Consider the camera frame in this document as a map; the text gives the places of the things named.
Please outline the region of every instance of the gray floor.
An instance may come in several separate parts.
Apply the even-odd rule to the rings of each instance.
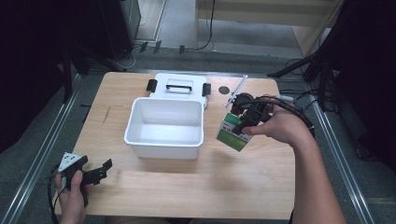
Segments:
[[[193,46],[193,0],[168,0],[163,12],[163,20],[156,40],[163,42],[162,47],[178,48]],[[200,45],[207,40],[206,21],[200,21]],[[176,50],[162,49],[153,54],[152,49],[143,53],[128,55],[119,63],[135,64],[128,71],[149,70],[185,70],[198,72],[222,72],[228,75],[249,73],[265,74],[280,70],[292,58],[301,58],[297,42],[290,27],[269,24],[243,24],[240,22],[215,21],[213,26],[213,44],[204,52],[186,52],[179,55]],[[46,176],[50,168],[59,162],[65,151],[71,152],[83,126],[88,108],[100,85],[107,68],[91,62],[92,70],[81,80],[76,101],[62,127],[57,140],[52,146],[49,157],[42,170],[38,172],[37,181],[29,198],[22,205],[17,223],[50,223],[47,203]],[[287,75],[276,80],[280,90],[294,89],[304,91],[306,86],[298,76]],[[52,122],[62,107],[63,90],[53,96],[48,105],[30,125],[21,140],[12,148],[0,154],[0,217],[3,217],[22,180],[31,168],[30,164],[40,150]],[[302,98],[301,104],[308,105],[310,99]],[[342,205],[348,223],[373,223],[362,221],[347,189],[345,179],[334,160],[328,136],[320,128],[318,116],[312,106],[306,111],[317,127],[317,141],[321,147],[334,190]],[[343,121],[334,113],[327,114],[348,167],[356,178],[357,184],[366,200],[375,223],[394,223],[396,220],[396,177],[394,173],[379,161],[362,161],[357,158],[355,148],[346,132]],[[287,220],[256,220],[257,223],[287,223]],[[103,217],[87,217],[86,223],[104,223]]]

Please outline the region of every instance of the white storage box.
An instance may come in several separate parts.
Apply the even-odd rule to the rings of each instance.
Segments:
[[[204,142],[204,106],[193,100],[134,100],[124,135],[138,157],[196,159]]]

